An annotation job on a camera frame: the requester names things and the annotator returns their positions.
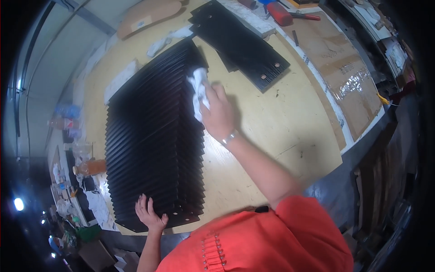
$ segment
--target bracelet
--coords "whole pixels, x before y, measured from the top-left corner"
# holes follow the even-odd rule
[[[239,134],[239,132],[236,129],[233,129],[233,131],[228,135],[225,139],[221,141],[221,145],[226,146],[236,135]]]

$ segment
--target orange shirt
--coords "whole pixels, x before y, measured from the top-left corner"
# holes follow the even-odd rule
[[[200,227],[166,256],[161,271],[353,270],[339,229],[315,198],[287,197],[275,211],[241,212]]]

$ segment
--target wall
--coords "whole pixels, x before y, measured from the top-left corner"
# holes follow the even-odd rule
[[[117,26],[122,21],[128,8],[138,2],[138,0],[91,0],[85,5],[85,8],[114,29],[117,29]],[[35,24],[30,28],[29,34],[23,43],[18,61],[19,75],[17,81],[20,80],[20,73],[22,71],[27,48],[42,12],[35,21]],[[61,5],[54,5],[41,28],[30,57],[27,76],[23,87],[29,91],[28,119],[31,157],[47,155],[47,150],[45,150],[45,142],[48,135],[47,121],[53,114],[55,105],[62,93],[65,83],[77,68],[78,64],[83,63],[83,61],[86,62],[91,52],[108,38],[96,27],[75,15],[41,59],[31,85],[29,86],[30,77],[33,71],[35,71],[41,54],[70,14],[71,12],[68,12],[68,10]],[[25,100],[25,95],[22,95],[19,105],[21,137],[18,139],[18,146],[15,144],[16,134],[12,100],[6,104],[5,114],[7,116],[5,117],[5,133],[3,140],[7,142],[7,149],[4,152],[10,157],[14,157],[16,153],[21,157],[27,157],[29,154]]]

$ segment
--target person's right hand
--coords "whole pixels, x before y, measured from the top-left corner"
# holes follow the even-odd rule
[[[210,86],[204,83],[205,93],[210,102],[210,110],[200,102],[202,121],[208,133],[218,142],[226,139],[234,130],[234,111],[228,102],[225,89],[221,84]]]

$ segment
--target ceiling light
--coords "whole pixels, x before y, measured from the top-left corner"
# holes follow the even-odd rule
[[[15,204],[17,211],[22,211],[24,209],[24,203],[20,198],[16,198],[13,203]]]

